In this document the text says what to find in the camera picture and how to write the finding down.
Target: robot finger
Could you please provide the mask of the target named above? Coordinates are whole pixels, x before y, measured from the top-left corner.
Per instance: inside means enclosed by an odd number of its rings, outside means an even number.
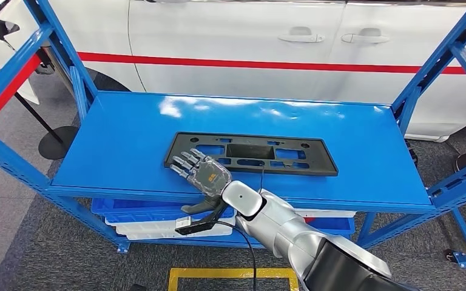
[[[178,164],[182,165],[185,169],[191,170],[193,168],[192,165],[190,165],[187,161],[184,159],[180,158],[179,156],[173,156],[172,159],[177,162]]]
[[[206,155],[204,153],[199,152],[197,149],[191,148],[190,151],[202,160],[206,158]]]
[[[191,163],[193,163],[194,165],[197,165],[197,163],[199,162],[199,159],[197,159],[196,157],[194,157],[192,154],[190,153],[187,153],[187,152],[181,152],[181,155],[184,156],[187,160],[189,160]]]
[[[188,173],[185,172],[182,168],[176,166],[176,165],[170,165],[169,166],[173,171],[175,171],[176,173],[178,173],[178,175],[184,177],[185,179],[188,177]]]

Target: silver robotic arm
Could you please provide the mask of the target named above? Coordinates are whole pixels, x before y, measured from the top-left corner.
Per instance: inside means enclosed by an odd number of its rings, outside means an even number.
[[[309,226],[278,196],[231,181],[231,173],[220,163],[198,150],[191,149],[191,152],[195,156],[181,153],[189,162],[173,157],[175,164],[171,169],[201,190],[205,200],[184,206],[182,210],[192,214],[230,205],[237,210],[237,225],[274,256],[287,260],[306,291],[418,290],[393,282],[384,261],[350,240]],[[206,223],[192,223],[179,232],[197,232],[206,226]]]

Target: red stripe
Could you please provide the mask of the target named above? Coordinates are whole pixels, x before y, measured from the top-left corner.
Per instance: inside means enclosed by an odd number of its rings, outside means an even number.
[[[257,61],[228,61],[224,59],[189,59],[164,58],[158,56],[128,56],[111,55],[108,53],[79,52],[83,61],[92,62],[120,62],[127,64],[152,65],[195,65],[200,67],[233,67],[252,69],[282,69],[282,70],[313,70],[338,72],[376,72],[376,73],[417,73],[418,65],[357,65],[357,64],[316,64],[308,62],[257,62]],[[447,67],[443,74],[465,74],[462,67]]]
[[[0,111],[1,109],[8,103],[8,101],[12,98],[12,96],[19,90],[20,86],[24,83],[24,81],[29,78],[29,76],[33,73],[33,71],[40,65],[40,59],[37,55],[33,55],[29,61],[22,67],[22,69],[17,73],[17,75],[13,78],[10,82],[8,87],[2,91],[0,95]]]

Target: black pole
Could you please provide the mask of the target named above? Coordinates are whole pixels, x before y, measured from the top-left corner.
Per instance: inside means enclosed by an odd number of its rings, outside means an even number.
[[[29,103],[22,97],[19,92],[15,92],[15,98],[24,106],[35,119],[42,124],[42,126],[61,144],[63,144],[63,140],[55,133],[55,131],[47,124],[47,122],[38,114],[38,112],[29,105]]]

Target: yellow tape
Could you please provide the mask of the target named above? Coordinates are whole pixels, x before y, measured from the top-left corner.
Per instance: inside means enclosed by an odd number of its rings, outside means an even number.
[[[299,291],[299,283],[292,269],[266,268],[256,270],[257,278],[288,278],[290,291]],[[168,291],[178,291],[179,278],[252,278],[252,269],[172,268]]]

